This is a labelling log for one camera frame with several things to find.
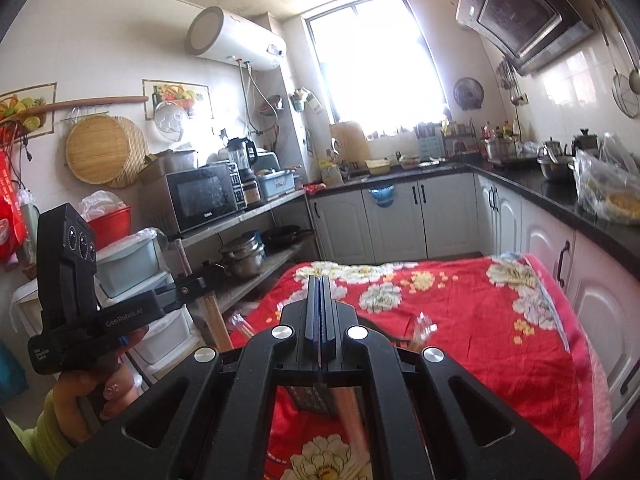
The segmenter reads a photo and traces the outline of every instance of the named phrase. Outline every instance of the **bamboo cutting board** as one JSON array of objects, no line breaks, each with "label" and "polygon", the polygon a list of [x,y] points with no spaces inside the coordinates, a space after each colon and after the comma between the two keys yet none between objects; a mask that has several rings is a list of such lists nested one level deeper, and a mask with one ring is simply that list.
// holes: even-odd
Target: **bamboo cutting board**
[{"label": "bamboo cutting board", "polygon": [[149,154],[144,132],[125,117],[114,117],[129,137],[129,158],[116,178],[108,182],[108,187],[122,188],[131,186],[138,179],[138,173],[144,170],[145,156]]},{"label": "bamboo cutting board", "polygon": [[366,168],[364,161],[371,157],[362,127],[355,121],[345,121],[331,124],[329,130],[338,141],[338,161],[356,162],[359,168]]},{"label": "bamboo cutting board", "polygon": [[129,158],[129,137],[113,118],[94,116],[73,127],[66,140],[66,163],[88,184],[116,178]]}]

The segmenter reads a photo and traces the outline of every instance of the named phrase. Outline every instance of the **window frame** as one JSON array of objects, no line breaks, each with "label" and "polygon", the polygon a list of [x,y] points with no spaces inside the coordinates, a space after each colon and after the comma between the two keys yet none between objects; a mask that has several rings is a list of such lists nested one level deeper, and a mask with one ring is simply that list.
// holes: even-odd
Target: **window frame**
[{"label": "window frame", "polygon": [[[330,124],[338,124],[341,123],[342,120],[340,118],[340,114],[337,111],[337,108],[335,107],[334,104],[334,98],[331,95],[331,91],[329,88],[329,85],[327,83],[326,77],[324,75],[324,71],[322,70],[322,63],[320,62],[320,58],[318,57],[318,50],[316,49],[316,38],[314,37],[314,32],[313,32],[313,28],[311,27],[311,22],[313,20],[317,20],[318,18],[323,18],[329,14],[333,14],[334,12],[338,12],[340,10],[344,10],[344,9],[351,9],[354,14],[357,16],[358,15],[358,9],[357,9],[357,5],[359,4],[363,4],[366,2],[370,2],[373,0],[353,0],[347,3],[344,3],[338,7],[334,7],[332,9],[328,9],[328,10],[324,10],[323,12],[320,12],[319,14],[314,14],[313,16],[308,16],[305,17],[305,27],[306,27],[306,31],[309,34],[309,38],[311,40],[311,46],[313,47],[313,51],[314,51],[314,57],[316,58],[316,66],[318,67],[318,72],[320,73],[320,78],[322,80],[322,86],[323,86],[323,90],[324,90],[324,95],[326,96],[328,103],[329,103],[329,110],[327,110],[329,112],[329,123]],[[419,42],[420,44],[424,47],[426,53],[429,56],[429,59],[431,60],[431,64],[433,65],[433,69],[436,73],[436,77],[438,78],[438,83],[439,83],[439,88],[440,88],[440,95],[442,97],[442,104],[443,106],[447,105],[447,99],[444,93],[444,87],[442,86],[442,80],[440,79],[440,73],[438,72],[438,68],[436,66],[436,62],[435,59],[433,59],[433,54],[431,52],[431,49],[429,48],[429,44],[427,43],[426,38],[424,37],[424,33],[422,32],[422,29],[420,28],[420,23],[418,23],[418,20],[415,17],[414,12],[412,11],[411,6],[409,5],[409,1],[408,0],[402,0],[402,2],[404,3],[404,6],[406,7],[406,10],[409,11],[409,14],[411,15],[411,17],[414,19],[415,24],[418,27],[418,30],[420,30],[420,39]]]}]

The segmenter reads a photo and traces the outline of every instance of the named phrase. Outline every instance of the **silver screw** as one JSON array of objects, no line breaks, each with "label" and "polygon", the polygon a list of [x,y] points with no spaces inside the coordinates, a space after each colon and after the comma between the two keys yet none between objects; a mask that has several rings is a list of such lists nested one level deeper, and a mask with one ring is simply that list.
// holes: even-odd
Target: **silver screw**
[{"label": "silver screw", "polygon": [[293,329],[287,325],[278,325],[271,329],[271,335],[276,339],[286,339],[291,337]]},{"label": "silver screw", "polygon": [[367,330],[363,326],[356,325],[347,329],[347,335],[351,339],[364,339],[367,335],[369,335],[369,330]]},{"label": "silver screw", "polygon": [[208,346],[204,346],[202,348],[198,348],[193,354],[193,358],[196,359],[199,363],[208,363],[216,356],[216,351],[213,348],[209,348]]},{"label": "silver screw", "polygon": [[444,352],[435,346],[429,346],[422,351],[422,357],[431,363],[439,363],[444,359]]}]

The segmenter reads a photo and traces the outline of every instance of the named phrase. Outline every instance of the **frying pan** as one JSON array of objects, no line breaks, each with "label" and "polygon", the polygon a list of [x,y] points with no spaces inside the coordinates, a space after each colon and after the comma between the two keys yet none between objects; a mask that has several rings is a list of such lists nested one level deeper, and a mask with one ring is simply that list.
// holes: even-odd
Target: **frying pan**
[{"label": "frying pan", "polygon": [[292,246],[306,234],[314,234],[313,229],[301,229],[297,225],[274,227],[262,233],[262,241],[269,249],[283,249]]}]

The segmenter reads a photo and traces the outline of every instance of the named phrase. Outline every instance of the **fruit picture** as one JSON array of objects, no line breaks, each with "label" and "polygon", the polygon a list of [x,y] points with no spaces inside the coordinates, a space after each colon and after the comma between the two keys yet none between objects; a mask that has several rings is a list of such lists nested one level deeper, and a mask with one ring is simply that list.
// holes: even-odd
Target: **fruit picture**
[{"label": "fruit picture", "polygon": [[[0,121],[15,118],[22,127],[19,129],[21,136],[28,138],[39,137],[53,132],[53,112],[33,113],[37,107],[51,104],[56,100],[56,83],[32,86],[14,90],[0,95]],[[12,126],[12,134],[15,137],[15,123],[0,124],[0,137],[6,139],[9,132],[7,128]]]},{"label": "fruit picture", "polygon": [[165,101],[173,102],[191,117],[213,118],[209,87],[174,81],[142,80],[143,94],[149,97],[145,104],[146,120],[154,118],[154,110]]}]

